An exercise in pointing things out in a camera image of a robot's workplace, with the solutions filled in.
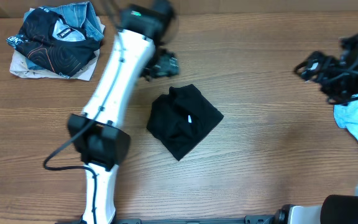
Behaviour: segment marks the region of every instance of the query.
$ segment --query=black t-shirt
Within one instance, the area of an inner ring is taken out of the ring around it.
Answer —
[[[64,21],[56,12],[39,7],[27,16],[19,33],[8,38],[7,42],[35,64],[56,74],[72,77],[94,58],[93,52],[100,48],[100,41],[87,38],[68,42],[54,38],[53,29],[59,19]],[[85,34],[81,28],[73,29]],[[64,30],[58,35],[70,32]]]

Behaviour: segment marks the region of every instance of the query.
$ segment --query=black clamp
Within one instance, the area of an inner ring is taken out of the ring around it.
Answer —
[[[175,54],[166,49],[161,49],[144,68],[141,77],[149,82],[153,78],[172,77],[178,74],[179,65]]]
[[[67,128],[73,137],[83,129],[90,119],[72,114]],[[120,165],[129,150],[131,137],[124,131],[108,124],[95,122],[84,134],[74,141],[75,149],[81,153],[81,161],[93,163],[110,171],[114,165]]]

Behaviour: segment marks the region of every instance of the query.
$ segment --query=black cloth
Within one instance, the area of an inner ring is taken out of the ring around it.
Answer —
[[[147,129],[178,161],[223,119],[223,115],[194,86],[170,87],[152,105]]]
[[[35,64],[72,77],[94,58],[93,52],[100,48],[100,41],[89,38],[68,42],[54,38],[53,29],[59,18],[64,20],[56,12],[39,7],[27,16],[19,33],[7,41]]]

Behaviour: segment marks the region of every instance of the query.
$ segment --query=wood grain surface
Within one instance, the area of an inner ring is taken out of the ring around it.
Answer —
[[[61,6],[83,0],[0,0],[0,18],[22,18],[30,7]],[[101,1],[91,0],[98,15],[106,15]],[[115,0],[123,8],[128,4],[150,7],[154,0]],[[358,11],[358,0],[170,0],[178,14],[245,12]]]
[[[316,205],[351,195],[358,183],[358,143],[333,118],[319,86],[292,69],[314,50],[338,55],[338,37],[358,32],[358,12],[180,16],[181,74],[139,80],[126,114],[131,135],[120,167],[118,218],[243,217],[286,203]],[[108,20],[94,77],[23,79],[9,73],[5,38],[22,19],[0,19],[0,223],[78,219],[85,208],[82,170],[50,172],[42,161],[69,137],[99,82],[113,42]],[[151,104],[170,86],[194,84],[224,115],[180,162],[146,130]],[[80,165],[73,147],[52,165]]]

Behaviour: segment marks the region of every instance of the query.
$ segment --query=black mount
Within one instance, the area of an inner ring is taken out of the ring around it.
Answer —
[[[288,224],[290,209],[284,205],[275,215],[247,215],[244,218],[204,218],[188,220],[141,220],[138,218],[116,220],[115,224]],[[321,224],[358,224],[358,197],[330,195],[324,201],[320,215]]]
[[[166,33],[175,11],[167,0],[155,0],[150,9],[130,5],[121,12],[121,27],[142,34],[153,40],[156,51],[145,67],[141,77],[147,81],[152,78],[171,77],[179,74],[178,60],[175,54],[161,49],[162,37]]]
[[[67,128],[73,137],[91,122],[84,116],[72,114]],[[74,141],[75,149],[81,153],[81,161],[103,166],[106,171],[117,164],[120,165],[129,149],[131,137],[124,131],[107,124],[95,122],[84,134]]]

